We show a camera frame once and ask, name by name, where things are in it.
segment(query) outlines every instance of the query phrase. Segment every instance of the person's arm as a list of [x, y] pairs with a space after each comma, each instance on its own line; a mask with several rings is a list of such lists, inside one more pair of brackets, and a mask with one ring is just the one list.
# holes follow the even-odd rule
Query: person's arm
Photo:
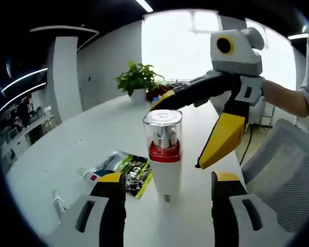
[[272, 81], [264, 81], [262, 84], [265, 100], [293, 115], [307, 117], [308, 105], [301, 91], [286, 89]]

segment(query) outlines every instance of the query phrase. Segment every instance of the potted plant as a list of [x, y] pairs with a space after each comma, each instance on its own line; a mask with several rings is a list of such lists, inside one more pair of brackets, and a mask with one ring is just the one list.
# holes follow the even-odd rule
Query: potted plant
[[137, 104], [146, 100], [146, 90], [152, 91], [158, 87], [155, 83], [155, 76], [160, 76], [151, 68], [152, 65], [128, 62], [129, 70], [116, 77], [118, 89], [127, 92], [132, 102]]

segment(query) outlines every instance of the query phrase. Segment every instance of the black cable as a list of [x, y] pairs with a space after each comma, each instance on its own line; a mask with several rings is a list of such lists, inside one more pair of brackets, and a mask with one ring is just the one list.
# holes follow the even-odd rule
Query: black cable
[[251, 144], [251, 141], [252, 141], [252, 135], [253, 135], [253, 126], [252, 126], [252, 125], [250, 125], [250, 131], [251, 131], [251, 134], [250, 134], [250, 136], [249, 136], [249, 141], [248, 141], [247, 147], [246, 147], [246, 149], [245, 149], [245, 152], [244, 152], [244, 154], [243, 154], [242, 160], [241, 160], [241, 162], [239, 163], [240, 166], [242, 165], [242, 162], [243, 162], [243, 160], [244, 160], [244, 158], [245, 158], [245, 154], [247, 153], [248, 147], [249, 147], [249, 145]]

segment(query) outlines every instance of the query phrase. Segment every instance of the green plant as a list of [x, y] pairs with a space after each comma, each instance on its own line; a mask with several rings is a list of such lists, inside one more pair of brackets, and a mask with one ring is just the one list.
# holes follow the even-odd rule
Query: green plant
[[128, 62], [129, 70], [116, 77], [118, 89], [127, 92], [131, 96], [136, 89], [154, 90], [158, 87], [155, 83], [155, 76], [164, 78], [155, 73], [151, 68], [152, 65], [143, 65], [142, 63]]

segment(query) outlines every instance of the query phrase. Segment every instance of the white flower pot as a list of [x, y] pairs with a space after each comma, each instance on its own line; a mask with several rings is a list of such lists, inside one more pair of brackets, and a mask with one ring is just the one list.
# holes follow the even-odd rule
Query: white flower pot
[[146, 101], [146, 90], [145, 89], [136, 89], [133, 94], [130, 96], [130, 99], [133, 104], [140, 104]]

